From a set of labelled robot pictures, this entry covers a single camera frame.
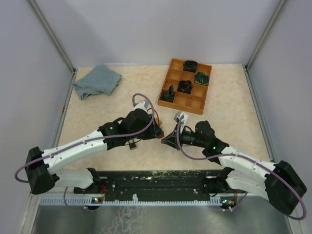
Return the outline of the black cable lock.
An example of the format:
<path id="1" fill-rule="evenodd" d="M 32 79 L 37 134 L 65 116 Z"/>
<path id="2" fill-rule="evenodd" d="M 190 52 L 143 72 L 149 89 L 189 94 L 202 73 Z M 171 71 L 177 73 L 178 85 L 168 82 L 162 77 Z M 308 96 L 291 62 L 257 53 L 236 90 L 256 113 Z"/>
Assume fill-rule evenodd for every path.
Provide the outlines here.
<path id="1" fill-rule="evenodd" d="M 132 139 L 131 141 L 128 142 L 128 146 L 130 150 L 134 150 L 137 148 L 136 142 Z"/>

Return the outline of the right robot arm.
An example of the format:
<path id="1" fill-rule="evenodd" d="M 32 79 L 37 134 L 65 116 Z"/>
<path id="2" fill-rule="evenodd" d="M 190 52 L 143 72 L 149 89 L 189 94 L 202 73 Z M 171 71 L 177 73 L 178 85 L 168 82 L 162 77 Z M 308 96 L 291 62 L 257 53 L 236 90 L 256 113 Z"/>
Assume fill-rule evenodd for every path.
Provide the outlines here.
<path id="1" fill-rule="evenodd" d="M 198 122 L 193 131 L 178 123 L 161 142 L 179 150 L 183 145 L 203 148 L 202 160 L 224 167 L 217 184 L 220 191 L 229 193 L 233 189 L 254 194 L 287 216 L 300 204 L 300 219 L 305 218 L 307 210 L 302 197 L 307 187 L 288 162 L 262 161 L 237 151 L 218 139 L 207 121 Z"/>

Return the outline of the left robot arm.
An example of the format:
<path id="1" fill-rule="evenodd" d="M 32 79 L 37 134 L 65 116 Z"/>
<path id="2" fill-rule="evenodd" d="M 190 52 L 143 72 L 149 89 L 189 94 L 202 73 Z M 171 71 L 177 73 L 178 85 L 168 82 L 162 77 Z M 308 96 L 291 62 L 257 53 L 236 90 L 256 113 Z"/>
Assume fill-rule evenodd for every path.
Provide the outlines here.
<path id="1" fill-rule="evenodd" d="M 76 187 L 96 193 L 101 181 L 93 168 L 66 169 L 66 166 L 87 156 L 125 146 L 129 141 L 160 139 L 164 132 L 158 121 L 142 109 L 126 117 L 107 122 L 89 135 L 52 149 L 29 150 L 25 172 L 31 193 L 40 195 L 54 187 Z"/>

